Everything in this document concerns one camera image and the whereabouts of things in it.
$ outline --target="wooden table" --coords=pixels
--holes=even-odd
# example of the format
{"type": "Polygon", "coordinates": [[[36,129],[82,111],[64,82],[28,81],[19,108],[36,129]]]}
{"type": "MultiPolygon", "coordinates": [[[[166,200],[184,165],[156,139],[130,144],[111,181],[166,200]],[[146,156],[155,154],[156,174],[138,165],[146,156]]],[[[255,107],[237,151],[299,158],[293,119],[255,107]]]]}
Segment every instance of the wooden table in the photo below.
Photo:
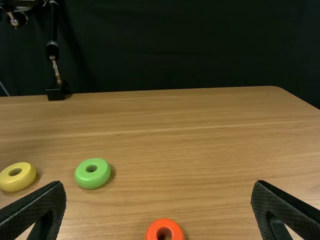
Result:
{"type": "Polygon", "coordinates": [[[0,113],[0,169],[29,162],[38,173],[0,192],[0,207],[60,180],[59,240],[143,240],[158,218],[186,240],[259,240],[256,180],[320,208],[320,111],[281,88],[3,97],[0,113]],[[81,189],[75,169],[92,157],[108,159],[113,176],[81,189]]]}

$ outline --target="ring hole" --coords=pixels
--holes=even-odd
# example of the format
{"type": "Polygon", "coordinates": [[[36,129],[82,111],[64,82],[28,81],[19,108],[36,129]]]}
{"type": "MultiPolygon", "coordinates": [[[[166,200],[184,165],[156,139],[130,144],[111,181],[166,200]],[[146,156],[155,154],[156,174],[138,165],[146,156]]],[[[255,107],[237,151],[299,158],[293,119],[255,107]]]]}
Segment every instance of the ring hole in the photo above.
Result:
{"type": "Polygon", "coordinates": [[[156,238],[158,240],[171,240],[172,232],[167,227],[162,227],[156,232],[156,238]]]}
{"type": "Polygon", "coordinates": [[[14,168],[9,172],[9,176],[15,176],[21,173],[22,169],[20,167],[14,168]]]}
{"type": "Polygon", "coordinates": [[[93,173],[95,170],[97,170],[97,165],[94,165],[94,164],[89,165],[89,166],[86,167],[85,170],[86,170],[88,173],[93,173]]]}

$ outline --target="plastic donut ring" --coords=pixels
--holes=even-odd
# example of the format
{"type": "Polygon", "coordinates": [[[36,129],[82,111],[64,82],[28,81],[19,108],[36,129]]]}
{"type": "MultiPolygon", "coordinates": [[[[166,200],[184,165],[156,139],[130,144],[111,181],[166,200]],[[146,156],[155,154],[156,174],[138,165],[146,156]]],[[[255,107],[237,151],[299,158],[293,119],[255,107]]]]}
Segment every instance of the plastic donut ring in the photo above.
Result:
{"type": "Polygon", "coordinates": [[[184,232],[179,225],[167,218],[154,221],[147,229],[144,240],[158,240],[162,238],[185,240],[184,232]]]}
{"type": "Polygon", "coordinates": [[[16,192],[28,187],[36,178],[36,169],[27,162],[18,162],[0,172],[0,189],[16,192]]]}
{"type": "Polygon", "coordinates": [[[74,178],[83,189],[97,189],[109,179],[111,169],[102,158],[89,158],[76,168],[74,178]]]}

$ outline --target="yellow ring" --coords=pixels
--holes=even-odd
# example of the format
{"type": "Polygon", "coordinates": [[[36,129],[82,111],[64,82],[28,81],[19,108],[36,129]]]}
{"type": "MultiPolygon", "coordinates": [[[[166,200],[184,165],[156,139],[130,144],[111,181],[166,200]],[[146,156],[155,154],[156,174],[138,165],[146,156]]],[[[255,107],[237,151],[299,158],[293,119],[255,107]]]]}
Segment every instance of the yellow ring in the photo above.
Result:
{"type": "Polygon", "coordinates": [[[36,169],[27,162],[18,162],[0,172],[0,189],[16,192],[28,187],[36,178],[36,169]]]}

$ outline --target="metal stand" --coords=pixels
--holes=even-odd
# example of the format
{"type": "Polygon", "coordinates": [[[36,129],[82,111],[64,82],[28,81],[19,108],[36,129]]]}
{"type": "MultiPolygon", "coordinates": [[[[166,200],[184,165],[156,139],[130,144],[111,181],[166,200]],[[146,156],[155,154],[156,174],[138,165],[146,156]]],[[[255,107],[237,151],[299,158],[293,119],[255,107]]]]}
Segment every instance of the metal stand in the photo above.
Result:
{"type": "Polygon", "coordinates": [[[46,96],[49,101],[65,100],[66,95],[70,94],[69,85],[66,81],[61,80],[57,61],[59,60],[59,46],[57,42],[58,33],[58,0],[50,0],[50,25],[49,25],[49,42],[46,45],[46,55],[52,61],[52,67],[56,77],[48,89],[45,90],[46,96]]]}

